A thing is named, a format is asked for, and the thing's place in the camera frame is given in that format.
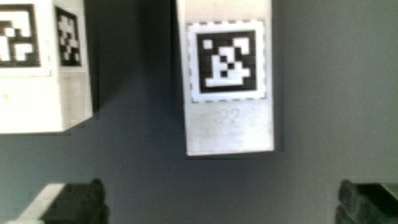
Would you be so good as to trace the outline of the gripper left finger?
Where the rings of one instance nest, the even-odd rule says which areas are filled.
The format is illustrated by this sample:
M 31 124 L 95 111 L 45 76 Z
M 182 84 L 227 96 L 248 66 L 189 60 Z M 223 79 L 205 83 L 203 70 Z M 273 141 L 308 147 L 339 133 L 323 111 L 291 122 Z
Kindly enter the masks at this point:
M 13 220 L 13 224 L 108 224 L 104 186 L 88 183 L 51 183 Z

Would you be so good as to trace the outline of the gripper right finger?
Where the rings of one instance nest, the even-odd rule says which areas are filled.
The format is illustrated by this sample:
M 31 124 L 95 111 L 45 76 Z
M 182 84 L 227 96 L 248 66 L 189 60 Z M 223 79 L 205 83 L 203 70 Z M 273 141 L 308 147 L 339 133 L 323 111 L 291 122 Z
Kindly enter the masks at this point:
M 398 183 L 340 181 L 333 224 L 398 224 Z

